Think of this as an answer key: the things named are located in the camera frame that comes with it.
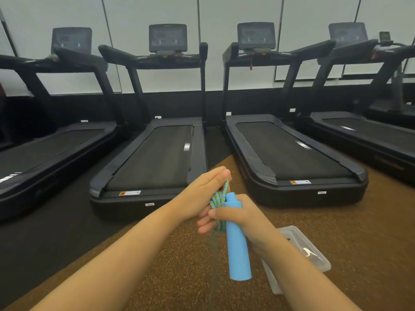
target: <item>person's right hand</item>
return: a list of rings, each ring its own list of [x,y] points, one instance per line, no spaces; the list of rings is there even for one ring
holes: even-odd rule
[[[198,231],[199,233],[208,233],[215,229],[217,227],[216,219],[231,221],[241,227],[244,235],[252,242],[254,251],[264,258],[267,246],[280,234],[246,194],[238,194],[236,198],[242,203],[241,209],[235,207],[211,209],[207,207],[200,214],[202,219],[198,221]]]

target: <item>jump rope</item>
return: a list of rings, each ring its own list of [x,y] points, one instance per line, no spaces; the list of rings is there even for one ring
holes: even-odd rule
[[[210,206],[213,209],[218,207],[236,207],[242,208],[242,203],[237,200],[235,193],[227,193],[229,188],[229,180],[226,181],[222,191],[217,191],[210,200]],[[249,263],[248,245],[241,228],[230,221],[216,220],[217,228],[212,230],[212,285],[209,295],[209,310],[213,308],[213,294],[217,287],[217,260],[218,246],[216,232],[226,232],[228,261],[229,261],[229,277],[232,280],[244,281],[252,278],[251,265]]]

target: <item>person's left arm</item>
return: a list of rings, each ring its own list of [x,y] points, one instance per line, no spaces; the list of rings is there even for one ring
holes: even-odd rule
[[[121,310],[167,237],[197,216],[230,171],[219,167],[201,175],[49,293],[32,310]]]

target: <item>hand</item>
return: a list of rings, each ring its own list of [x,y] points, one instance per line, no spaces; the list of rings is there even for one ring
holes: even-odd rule
[[[234,207],[205,208],[200,214],[202,219],[198,221],[198,231],[199,233],[208,233],[215,229],[217,227],[216,219],[231,221],[241,227],[244,235],[252,242],[254,251],[264,258],[267,253],[267,245],[280,234],[246,194],[238,194],[236,198],[242,203],[241,209]]]
[[[213,194],[225,184],[226,180],[232,180],[231,172],[222,166],[200,175],[190,183],[171,201],[177,206],[181,219],[184,221],[196,217],[206,209]]]

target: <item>brown speckled floor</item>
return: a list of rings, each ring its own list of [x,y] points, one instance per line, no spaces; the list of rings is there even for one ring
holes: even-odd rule
[[[225,159],[231,188],[246,193],[233,157]],[[413,310],[415,305],[415,189],[367,168],[370,183],[362,202],[331,209],[262,208],[277,227],[295,225],[332,264],[326,275],[363,310]],[[190,220],[169,237],[125,310],[208,309],[212,240],[200,236]],[[50,290],[117,240],[131,226],[49,278],[11,304],[28,310]],[[219,280],[214,310],[290,310],[272,294],[260,259],[250,253],[252,280],[232,282],[226,239],[218,237]]]

